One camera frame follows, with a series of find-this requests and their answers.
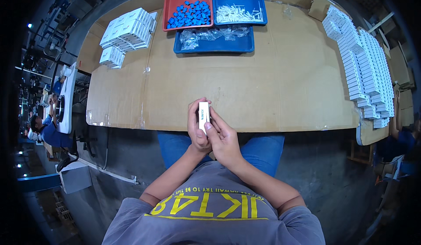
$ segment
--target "finger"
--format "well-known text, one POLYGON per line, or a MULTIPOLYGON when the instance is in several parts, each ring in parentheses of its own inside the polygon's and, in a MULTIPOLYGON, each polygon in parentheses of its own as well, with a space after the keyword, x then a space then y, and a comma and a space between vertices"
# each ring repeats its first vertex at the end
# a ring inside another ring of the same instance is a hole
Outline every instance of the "finger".
POLYGON ((219 138, 218 131, 213 127, 210 122, 205 122, 205 130, 208 135, 209 141, 212 144, 212 147, 220 145, 222 143, 219 138))
POLYGON ((199 102, 206 101, 206 97, 202 97, 200 99, 195 100, 191 104, 189 104, 189 108, 187 110, 187 128, 190 128, 191 131, 196 128, 196 112, 199 108, 199 102))
POLYGON ((214 119, 211 119, 210 120, 210 123, 215 127, 215 129, 218 131, 218 132, 221 132, 221 129, 219 128, 219 126, 218 126, 218 124, 216 123, 216 121, 214 120, 214 119))
POLYGON ((214 121, 217 123, 219 128, 222 129, 231 129, 231 127, 224 121, 224 119, 219 116, 219 114, 216 113, 216 111, 213 109, 213 107, 209 107, 210 116, 214 119, 214 121))
POLYGON ((201 129, 196 130, 196 142, 200 146, 205 145, 208 142, 205 132, 201 129))

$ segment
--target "gray t-shirt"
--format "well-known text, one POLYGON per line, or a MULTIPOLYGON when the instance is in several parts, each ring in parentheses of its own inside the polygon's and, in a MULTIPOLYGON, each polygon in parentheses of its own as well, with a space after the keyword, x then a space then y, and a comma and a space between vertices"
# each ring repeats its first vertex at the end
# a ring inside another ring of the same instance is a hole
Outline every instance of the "gray t-shirt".
POLYGON ((125 198, 102 244, 324 244, 318 218, 304 206, 278 216, 218 161, 195 169, 155 207, 125 198))

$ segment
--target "black hair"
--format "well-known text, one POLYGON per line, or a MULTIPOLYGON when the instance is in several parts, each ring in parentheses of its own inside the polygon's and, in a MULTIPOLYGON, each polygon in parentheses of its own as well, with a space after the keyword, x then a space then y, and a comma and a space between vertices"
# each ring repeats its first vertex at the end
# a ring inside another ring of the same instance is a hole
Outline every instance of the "black hair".
POLYGON ((30 126, 31 126, 32 131, 34 131, 34 132, 39 132, 39 130, 38 130, 37 128, 35 128, 35 124, 37 123, 37 122, 36 122, 37 117, 38 117, 37 115, 33 115, 33 116, 31 117, 31 123, 30 123, 30 126))

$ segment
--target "blue jeans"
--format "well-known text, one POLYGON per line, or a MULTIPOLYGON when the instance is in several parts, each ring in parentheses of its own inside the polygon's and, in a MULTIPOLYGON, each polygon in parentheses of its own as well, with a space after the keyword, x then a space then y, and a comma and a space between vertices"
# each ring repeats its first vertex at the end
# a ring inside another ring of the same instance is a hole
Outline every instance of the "blue jeans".
MULTIPOLYGON (((240 151, 244 159, 268 175, 275 176, 284 146, 282 133, 257 133, 240 151)), ((186 132, 158 131, 158 140, 162 158, 168 169, 187 151, 192 143, 186 132)), ((198 165, 212 161, 208 155, 198 165)))

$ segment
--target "cable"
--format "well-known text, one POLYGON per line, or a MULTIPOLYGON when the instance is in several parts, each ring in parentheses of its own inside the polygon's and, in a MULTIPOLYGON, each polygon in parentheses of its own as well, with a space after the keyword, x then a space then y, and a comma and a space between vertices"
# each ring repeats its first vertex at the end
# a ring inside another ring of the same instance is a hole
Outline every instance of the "cable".
POLYGON ((390 163, 383 163, 383 162, 380 162, 380 163, 381 163, 381 164, 384 164, 384 165, 393 164, 393 163, 395 163, 397 160, 401 159, 403 156, 404 156, 404 154, 403 154, 401 157, 399 157, 398 159, 396 159, 395 161, 390 162, 390 163))

